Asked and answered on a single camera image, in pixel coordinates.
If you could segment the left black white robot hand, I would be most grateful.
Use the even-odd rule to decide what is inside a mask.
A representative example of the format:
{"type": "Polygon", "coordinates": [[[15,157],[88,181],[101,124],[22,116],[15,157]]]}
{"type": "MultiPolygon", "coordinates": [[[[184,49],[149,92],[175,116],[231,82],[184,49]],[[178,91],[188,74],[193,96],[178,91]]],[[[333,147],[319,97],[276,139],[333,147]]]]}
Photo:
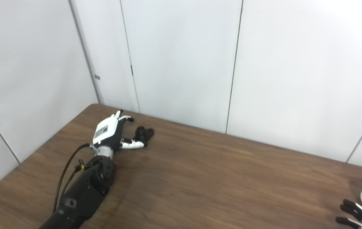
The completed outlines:
{"type": "Polygon", "coordinates": [[[131,116],[123,115],[123,110],[119,110],[110,117],[98,123],[93,137],[93,145],[97,148],[101,146],[110,147],[114,152],[120,149],[138,149],[147,147],[146,142],[135,139],[123,138],[124,124],[134,122],[131,116]]]}

